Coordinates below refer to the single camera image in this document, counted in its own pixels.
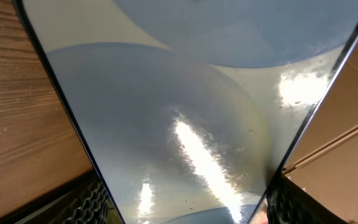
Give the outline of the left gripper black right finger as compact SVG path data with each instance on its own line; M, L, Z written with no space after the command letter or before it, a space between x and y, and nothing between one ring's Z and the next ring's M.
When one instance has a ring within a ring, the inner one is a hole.
M282 173L267 189L269 224L347 224Z

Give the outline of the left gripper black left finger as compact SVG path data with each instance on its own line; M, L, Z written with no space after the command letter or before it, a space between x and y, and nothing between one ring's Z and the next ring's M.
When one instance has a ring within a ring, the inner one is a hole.
M0 223L107 223L109 196L95 171L21 206Z

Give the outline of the Samsung Galaxy smartphone blue screen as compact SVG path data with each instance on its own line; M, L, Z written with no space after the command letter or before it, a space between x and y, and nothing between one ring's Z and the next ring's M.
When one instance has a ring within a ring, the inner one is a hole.
M250 223L358 40L358 0L21 0L122 223Z

